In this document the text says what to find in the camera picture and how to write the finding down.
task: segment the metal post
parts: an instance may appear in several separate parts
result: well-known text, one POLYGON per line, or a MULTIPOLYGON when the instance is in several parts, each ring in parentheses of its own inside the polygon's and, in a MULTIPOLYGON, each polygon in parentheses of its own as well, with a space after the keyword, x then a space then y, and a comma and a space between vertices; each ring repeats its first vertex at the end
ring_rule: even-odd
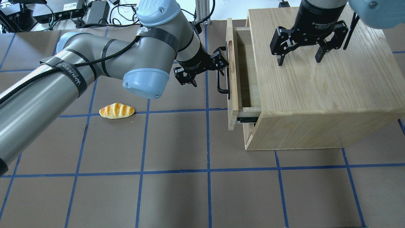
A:
MULTIPOLYGON (((196 0, 196 16, 197 21, 209 15, 211 9, 209 7, 209 0, 196 0)), ((204 24, 211 24, 211 18, 208 18, 204 24)))

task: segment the yellow bread roll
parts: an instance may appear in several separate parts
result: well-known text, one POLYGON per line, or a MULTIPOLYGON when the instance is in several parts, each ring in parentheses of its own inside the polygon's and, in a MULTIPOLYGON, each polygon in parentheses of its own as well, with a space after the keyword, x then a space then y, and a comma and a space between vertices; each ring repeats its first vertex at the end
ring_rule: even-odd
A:
POLYGON ((119 119, 130 117, 132 114, 135 113, 135 109, 128 105, 123 105, 121 103, 114 103, 111 105, 107 105, 106 107, 100 109, 100 111, 98 112, 104 118, 119 119))

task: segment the gray robot arm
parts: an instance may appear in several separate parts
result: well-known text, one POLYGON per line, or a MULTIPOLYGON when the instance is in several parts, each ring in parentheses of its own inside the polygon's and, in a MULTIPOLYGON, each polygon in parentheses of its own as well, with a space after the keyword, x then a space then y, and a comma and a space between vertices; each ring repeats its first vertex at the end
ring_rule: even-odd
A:
POLYGON ((195 75, 227 66, 220 55, 207 54, 175 0, 142 0, 137 16, 143 27, 132 43, 68 32, 57 45, 58 54, 0 94, 0 176, 100 75, 123 80, 123 87, 136 95, 157 99, 174 60, 182 66, 175 71, 182 84, 194 84, 195 75), (117 57, 100 61, 113 55, 117 57))

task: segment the cabinet top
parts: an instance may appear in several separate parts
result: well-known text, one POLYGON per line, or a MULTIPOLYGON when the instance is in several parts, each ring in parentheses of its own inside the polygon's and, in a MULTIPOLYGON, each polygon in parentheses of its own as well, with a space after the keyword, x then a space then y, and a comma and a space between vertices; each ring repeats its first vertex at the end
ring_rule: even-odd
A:
MULTIPOLYGON (((382 30, 358 23, 347 50, 332 50, 321 63, 319 46, 299 47, 283 66, 270 51, 277 26, 291 28, 298 7, 251 9, 251 28, 263 116, 343 112, 405 112, 405 79, 382 30)), ((341 18, 349 26, 349 6, 341 18)))

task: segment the blue joint cap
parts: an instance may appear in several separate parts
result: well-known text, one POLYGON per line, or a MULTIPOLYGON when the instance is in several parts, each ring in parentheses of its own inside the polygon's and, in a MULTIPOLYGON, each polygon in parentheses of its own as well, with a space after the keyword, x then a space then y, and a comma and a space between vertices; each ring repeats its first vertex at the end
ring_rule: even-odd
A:
POLYGON ((141 24, 148 27, 167 23, 181 11, 175 0, 141 0, 135 9, 141 24))
POLYGON ((62 37, 60 37, 60 40, 58 44, 56 45, 56 53, 61 52, 64 48, 67 42, 74 36, 79 35, 79 34, 90 34, 87 32, 67 32, 63 34, 62 37))
POLYGON ((169 81, 169 74, 159 69, 141 68, 129 71, 122 80, 122 86, 130 93, 157 99, 161 97, 169 81))

